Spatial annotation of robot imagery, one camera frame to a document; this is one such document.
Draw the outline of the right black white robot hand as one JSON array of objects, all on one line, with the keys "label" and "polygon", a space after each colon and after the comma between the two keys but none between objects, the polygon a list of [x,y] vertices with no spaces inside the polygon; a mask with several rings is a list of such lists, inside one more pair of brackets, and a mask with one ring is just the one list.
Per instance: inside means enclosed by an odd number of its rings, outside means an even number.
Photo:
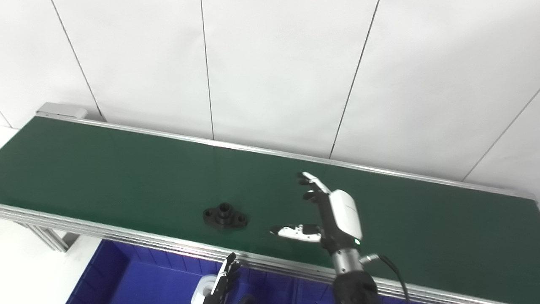
[{"label": "right black white robot hand", "polygon": [[302,198],[316,204],[321,223],[275,225],[270,232],[286,239],[318,243],[330,255],[355,250],[362,239],[362,228],[352,196],[341,189],[330,190],[309,172],[297,176],[300,185],[309,187]]}]

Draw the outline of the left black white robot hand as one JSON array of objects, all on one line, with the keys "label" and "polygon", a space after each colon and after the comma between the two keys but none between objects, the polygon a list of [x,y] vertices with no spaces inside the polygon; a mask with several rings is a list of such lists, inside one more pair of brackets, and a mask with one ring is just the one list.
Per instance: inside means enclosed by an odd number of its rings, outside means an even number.
[{"label": "left black white robot hand", "polygon": [[228,293],[235,287],[240,274],[237,254],[232,252],[224,259],[210,291],[203,295],[200,304],[225,304]]}]

